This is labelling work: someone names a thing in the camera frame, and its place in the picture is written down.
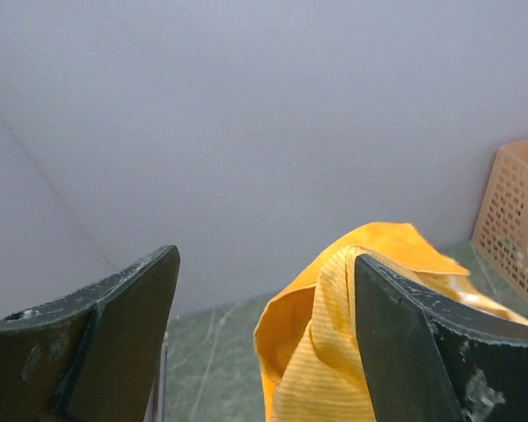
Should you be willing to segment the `orange Mickey Mouse pillowcase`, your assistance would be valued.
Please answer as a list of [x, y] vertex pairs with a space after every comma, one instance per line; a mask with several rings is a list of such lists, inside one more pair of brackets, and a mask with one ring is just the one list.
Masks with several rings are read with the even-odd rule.
[[528, 325], [479, 293], [469, 271], [412, 224], [365, 224], [325, 248], [260, 316], [253, 342], [268, 421], [374, 420], [356, 340], [355, 261], [363, 254], [457, 302]]

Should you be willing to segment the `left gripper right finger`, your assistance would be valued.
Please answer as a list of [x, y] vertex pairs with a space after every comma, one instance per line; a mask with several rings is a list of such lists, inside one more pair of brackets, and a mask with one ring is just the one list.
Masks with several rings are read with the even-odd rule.
[[528, 326], [356, 258], [356, 336], [378, 421], [528, 422]]

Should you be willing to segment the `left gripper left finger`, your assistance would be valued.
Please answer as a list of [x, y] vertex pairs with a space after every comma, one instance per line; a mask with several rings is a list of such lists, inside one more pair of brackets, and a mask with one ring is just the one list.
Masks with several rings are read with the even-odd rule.
[[163, 246], [0, 319], [0, 421], [144, 420], [179, 269]]

